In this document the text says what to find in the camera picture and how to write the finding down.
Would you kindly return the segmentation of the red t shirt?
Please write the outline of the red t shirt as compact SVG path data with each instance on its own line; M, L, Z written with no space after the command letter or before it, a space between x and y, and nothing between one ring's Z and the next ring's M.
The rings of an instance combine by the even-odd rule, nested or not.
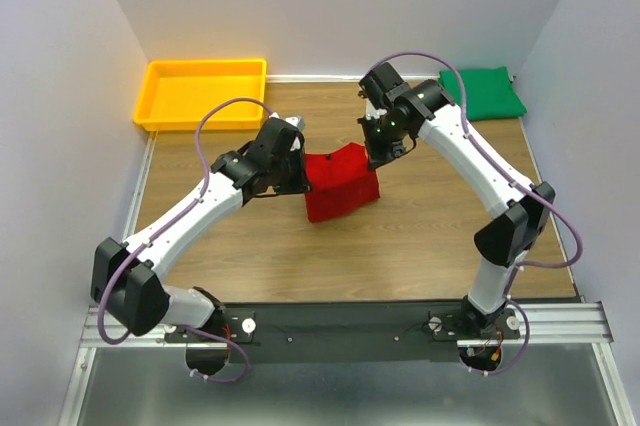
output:
M368 168L365 147L349 143L325 154L306 154L311 190L305 194L307 218L319 223L351 214L380 198L379 181Z

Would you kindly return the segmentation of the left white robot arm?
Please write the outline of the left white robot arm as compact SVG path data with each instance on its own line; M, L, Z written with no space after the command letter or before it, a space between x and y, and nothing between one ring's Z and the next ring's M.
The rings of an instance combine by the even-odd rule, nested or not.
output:
M252 199L309 191L303 130L302 117L272 114L254 140L206 163L203 180L154 223L122 241L99 244L91 295L106 343L117 342L106 331L107 315L135 336L159 325L186 326L201 341L220 333L220 305L213 296L164 280L204 233Z

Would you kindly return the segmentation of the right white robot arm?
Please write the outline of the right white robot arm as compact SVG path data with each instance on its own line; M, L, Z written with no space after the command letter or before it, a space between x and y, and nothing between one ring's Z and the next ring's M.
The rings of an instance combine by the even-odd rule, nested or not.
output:
M435 80L407 83L387 63L374 66L359 82L365 114L368 167L376 170L409 153L406 139L434 148L470 185L491 220L474 235L481 263L461 302L457 325L474 338L496 326L518 261L543 232L554 189L534 184L513 169L476 134L462 108Z

